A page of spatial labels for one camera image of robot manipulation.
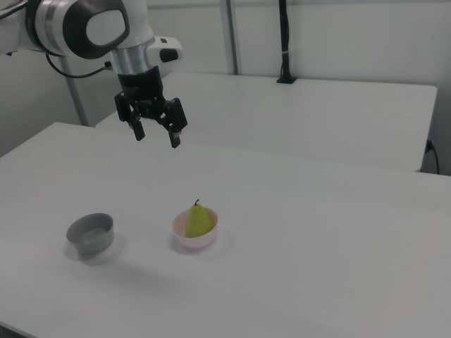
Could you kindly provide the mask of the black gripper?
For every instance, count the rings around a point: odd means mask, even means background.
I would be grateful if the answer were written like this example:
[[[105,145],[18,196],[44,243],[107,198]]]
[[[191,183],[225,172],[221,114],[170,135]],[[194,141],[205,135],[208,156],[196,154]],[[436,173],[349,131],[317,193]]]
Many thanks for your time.
[[[133,130],[137,141],[145,137],[141,116],[160,123],[168,131],[171,146],[180,145],[180,134],[187,126],[187,118],[179,98],[166,100],[163,96],[163,82],[158,66],[143,73],[118,75],[122,91],[114,101],[118,118]]]

